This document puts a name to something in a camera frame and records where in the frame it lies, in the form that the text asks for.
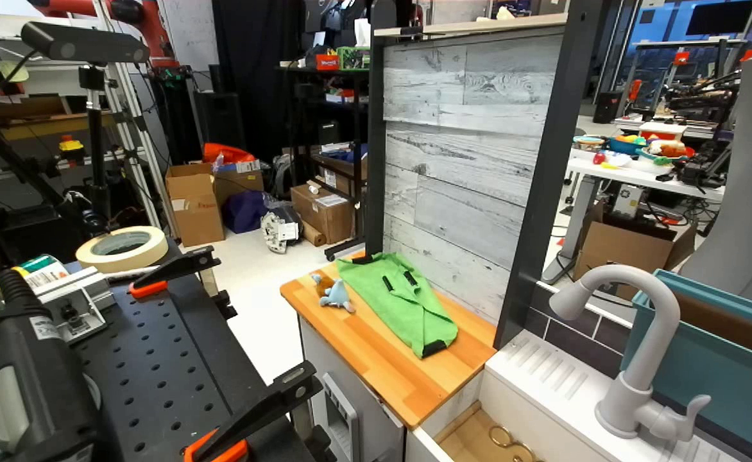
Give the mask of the green towel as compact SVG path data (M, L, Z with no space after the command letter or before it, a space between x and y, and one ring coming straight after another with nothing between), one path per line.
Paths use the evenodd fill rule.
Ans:
M418 356L427 359L460 336L430 279L399 255L338 263L338 277Z

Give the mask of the cardboard box centre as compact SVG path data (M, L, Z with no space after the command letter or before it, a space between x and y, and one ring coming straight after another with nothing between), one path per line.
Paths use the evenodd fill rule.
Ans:
M295 184L291 200L297 215L314 225L326 245L351 237L351 202L318 183Z

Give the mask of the small grey blue toy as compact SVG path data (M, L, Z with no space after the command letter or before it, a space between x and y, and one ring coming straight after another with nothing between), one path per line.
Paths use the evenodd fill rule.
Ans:
M351 298L346 296L346 287L342 279L336 279L331 287L323 291L320 302L328 307L345 307L351 314Z

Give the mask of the whitewashed wood backsplash panel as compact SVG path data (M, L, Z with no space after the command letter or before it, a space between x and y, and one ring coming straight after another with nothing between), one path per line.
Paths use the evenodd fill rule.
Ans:
M500 316L555 85L558 29L391 43L385 246Z

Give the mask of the cardboard box left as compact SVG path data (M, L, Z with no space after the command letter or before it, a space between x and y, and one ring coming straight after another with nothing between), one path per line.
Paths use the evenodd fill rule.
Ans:
M181 164L166 169L166 194L173 224L184 246L223 239L215 178L208 164Z

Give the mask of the roll of masking tape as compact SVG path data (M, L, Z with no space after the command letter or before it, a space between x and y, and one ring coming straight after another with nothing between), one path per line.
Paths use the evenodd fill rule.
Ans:
M125 225L84 242L75 260L100 273L124 273L156 265L166 255L170 245L161 228Z

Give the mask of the white work table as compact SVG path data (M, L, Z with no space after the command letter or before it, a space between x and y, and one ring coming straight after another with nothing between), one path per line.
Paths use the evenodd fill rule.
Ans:
M650 160L632 160L627 153L605 151L604 162L596 164L594 151L572 151L567 169L581 178L581 191L575 193L567 234L541 273L544 283L572 277L575 257L594 220L627 228L666 228L666 211L650 209L645 202L648 193L666 193L684 200L684 215L690 215L702 205L718 202L716 193L702 193L680 180L671 180L671 168L658 168Z

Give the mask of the black orange spring clamp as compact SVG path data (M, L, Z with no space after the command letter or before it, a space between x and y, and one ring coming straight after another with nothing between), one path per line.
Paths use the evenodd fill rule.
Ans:
M148 269L147 275L137 277L129 286L129 296L134 300L147 300L152 296L166 293L170 283L175 277L193 275L193 273L201 273L201 269L210 269L210 266L219 266L219 265L220 265L220 260L214 255L210 246L191 248L184 255L177 255L177 257L166 260L156 269Z

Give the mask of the cardboard box under table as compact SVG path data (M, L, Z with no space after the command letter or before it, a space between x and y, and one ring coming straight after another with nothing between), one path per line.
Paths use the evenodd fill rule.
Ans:
M589 225L575 257L572 277L584 277L601 265L632 265L648 273L678 266L696 246L696 228L627 228L605 220Z

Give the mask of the white toy sink basin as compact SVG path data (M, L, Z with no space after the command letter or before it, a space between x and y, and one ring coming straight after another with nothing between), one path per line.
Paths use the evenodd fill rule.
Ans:
M662 443L609 434L596 418L609 386L585 361L519 334L406 436L406 462L740 462L703 436Z

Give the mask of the black perforated workbench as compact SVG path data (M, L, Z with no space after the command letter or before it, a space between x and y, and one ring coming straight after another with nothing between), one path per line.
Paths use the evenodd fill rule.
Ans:
M195 277L177 277L147 300L116 286L104 316L109 325L75 351L100 387L120 462L183 462L191 441L267 391Z

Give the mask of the black orange front clamp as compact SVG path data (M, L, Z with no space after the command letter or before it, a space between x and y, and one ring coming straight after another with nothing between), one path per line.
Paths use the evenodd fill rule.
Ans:
M183 449L183 462L250 462L250 436L309 402L318 391L320 379L310 361L291 368L272 379L250 410L191 441Z

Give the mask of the grey sink faucet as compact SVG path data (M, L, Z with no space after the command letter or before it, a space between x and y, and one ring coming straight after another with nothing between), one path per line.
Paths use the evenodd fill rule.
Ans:
M696 418L712 402L712 399L696 395L685 405L685 413L676 413L673 408L653 400L654 375L659 372L659 365L680 325L680 302L662 279L632 265L601 265L555 293L550 298L550 307L560 318L575 320L585 310L590 296L609 283L643 291L654 305L654 316L632 361L617 375L617 379L599 400L599 423L623 440L632 440L639 432L650 432L659 441L690 441Z

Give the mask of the teal bin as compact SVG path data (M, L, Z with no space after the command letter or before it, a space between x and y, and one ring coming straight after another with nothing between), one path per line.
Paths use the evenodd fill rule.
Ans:
M659 269L680 302L680 325L654 378L676 405L709 395L703 418L752 443L752 300Z

